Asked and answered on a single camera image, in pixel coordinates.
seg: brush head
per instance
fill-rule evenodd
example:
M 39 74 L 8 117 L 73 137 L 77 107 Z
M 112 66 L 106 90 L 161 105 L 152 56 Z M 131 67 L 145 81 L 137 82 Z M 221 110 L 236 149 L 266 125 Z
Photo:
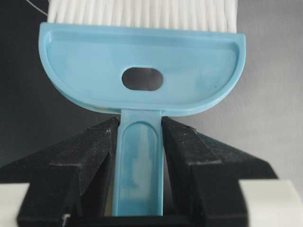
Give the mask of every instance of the brush head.
M 238 0 L 51 0 L 47 22 L 236 33 Z

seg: hanging hole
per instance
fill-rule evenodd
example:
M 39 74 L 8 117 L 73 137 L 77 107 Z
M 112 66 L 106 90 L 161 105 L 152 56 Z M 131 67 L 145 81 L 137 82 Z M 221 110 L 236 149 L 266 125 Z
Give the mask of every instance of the hanging hole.
M 129 68 L 122 75 L 125 87 L 131 90 L 154 91 L 163 83 L 163 76 L 152 68 Z

